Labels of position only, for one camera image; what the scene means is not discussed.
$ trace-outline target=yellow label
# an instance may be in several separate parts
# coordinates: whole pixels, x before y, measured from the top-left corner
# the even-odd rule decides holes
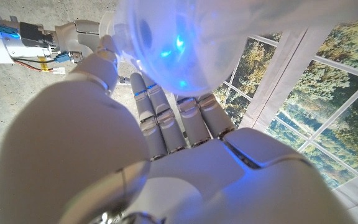
[[[46,59],[44,57],[39,57],[40,62],[45,62]],[[48,70],[48,65],[46,63],[40,63],[41,64],[41,69],[43,72],[49,72]]]

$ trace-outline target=blue connector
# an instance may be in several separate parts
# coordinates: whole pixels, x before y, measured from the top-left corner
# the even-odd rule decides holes
[[[1,25],[0,25],[0,32],[3,32],[5,34],[18,35],[16,28],[6,27],[6,26],[1,26]]]
[[[70,60],[70,56],[68,56],[67,52],[60,53],[55,57],[55,61],[59,63],[66,62],[68,60]]]

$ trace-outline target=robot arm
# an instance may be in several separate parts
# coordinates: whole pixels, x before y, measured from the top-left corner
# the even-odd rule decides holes
[[[14,63],[15,58],[45,58],[56,62],[81,62],[99,43],[99,23],[77,20],[55,30],[41,24],[3,20],[0,16],[0,63]]]

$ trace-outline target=robot finger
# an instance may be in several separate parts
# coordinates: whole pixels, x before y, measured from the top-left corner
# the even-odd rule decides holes
[[[167,148],[142,76],[138,73],[133,73],[130,79],[139,113],[140,128],[150,150],[150,160],[154,161],[166,156],[168,154]]]
[[[235,130],[229,116],[212,93],[198,96],[196,101],[213,138],[222,139],[225,134]]]
[[[175,119],[175,115],[169,105],[164,91],[146,75],[143,75],[143,79],[145,85],[147,86],[147,92],[157,116],[157,122],[160,126],[168,152],[174,153],[185,149],[185,138],[181,133],[179,124]]]
[[[181,121],[192,147],[211,139],[204,119],[194,98],[175,95]]]

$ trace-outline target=red wire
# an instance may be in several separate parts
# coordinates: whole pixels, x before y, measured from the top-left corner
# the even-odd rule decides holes
[[[29,64],[26,64],[26,63],[24,63],[24,62],[19,62],[19,61],[17,61],[17,60],[14,60],[14,62],[15,62],[15,63],[18,63],[19,65],[25,66],[26,68],[33,69],[33,70],[36,70],[36,71],[38,71],[38,72],[42,72],[42,69],[35,68],[35,67],[33,67],[33,66],[29,65]]]

